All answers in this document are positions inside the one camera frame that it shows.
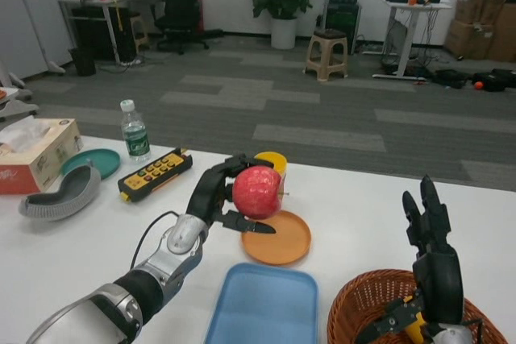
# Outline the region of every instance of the yellow remote control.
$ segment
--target yellow remote control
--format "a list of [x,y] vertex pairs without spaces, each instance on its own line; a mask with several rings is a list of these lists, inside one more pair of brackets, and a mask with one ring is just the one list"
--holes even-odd
[[124,201],[141,201],[171,179],[192,167],[192,156],[185,149],[173,151],[119,180],[119,191]]

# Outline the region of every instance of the teal plate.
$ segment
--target teal plate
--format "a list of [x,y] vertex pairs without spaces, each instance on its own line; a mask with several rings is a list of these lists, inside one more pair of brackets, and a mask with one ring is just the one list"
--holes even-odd
[[63,164],[61,173],[66,175],[74,168],[90,163],[100,172],[101,178],[106,179],[119,169],[120,155],[111,149],[92,149],[81,152]]

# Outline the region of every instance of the brown woven basket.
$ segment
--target brown woven basket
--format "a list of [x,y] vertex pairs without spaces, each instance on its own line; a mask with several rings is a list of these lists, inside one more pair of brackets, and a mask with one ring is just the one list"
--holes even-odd
[[[328,343],[354,344],[358,333],[367,324],[381,317],[390,301],[412,294],[415,289],[411,271],[377,270],[364,273],[348,282],[333,301],[328,317]],[[466,300],[464,319],[484,321],[482,344],[508,344],[493,323]],[[478,325],[471,325],[474,343]],[[386,334],[375,344],[412,344],[405,333]]]

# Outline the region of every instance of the wooden stool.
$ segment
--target wooden stool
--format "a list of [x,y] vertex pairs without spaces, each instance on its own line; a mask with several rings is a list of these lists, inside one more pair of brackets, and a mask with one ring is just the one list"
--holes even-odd
[[[146,45],[150,47],[150,43],[148,41],[148,35],[147,35],[147,29],[145,28],[144,19],[142,18],[142,15],[138,12],[131,13],[131,29],[132,29],[132,39],[135,41],[135,47],[136,52],[139,53],[139,47],[142,45]],[[136,31],[135,31],[135,25],[139,23],[141,26],[143,36],[138,38]]]
[[[313,55],[314,43],[318,42],[321,45],[321,56]],[[333,56],[333,48],[335,45],[341,44],[343,46],[342,61]],[[317,72],[317,81],[328,81],[331,73],[342,72],[344,77],[347,77],[347,38],[346,33],[326,29],[315,31],[312,35],[310,45],[308,46],[308,53],[306,55],[305,70],[315,70]]]

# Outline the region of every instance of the robotic arm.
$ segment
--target robotic arm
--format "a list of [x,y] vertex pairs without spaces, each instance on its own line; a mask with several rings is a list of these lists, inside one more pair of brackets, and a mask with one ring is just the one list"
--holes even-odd
[[226,178],[236,177],[254,165],[273,166],[268,161],[237,155],[204,172],[186,213],[164,232],[153,255],[114,283],[55,313],[27,344],[129,344],[176,296],[185,277],[201,262],[202,245],[214,222],[240,232],[275,233],[271,226],[251,222],[241,213],[223,213],[224,201],[232,200],[232,186],[226,185]]
[[446,205],[439,201],[430,177],[422,179],[420,189],[423,214],[410,193],[405,191],[402,197],[409,221],[406,233],[410,245],[418,248],[412,265],[417,288],[409,300],[398,299],[387,305],[384,316],[367,325],[356,344],[402,332],[418,320],[418,313],[426,322],[421,327],[425,344],[473,343],[471,330],[463,323],[464,290],[459,257],[446,240],[452,230]]

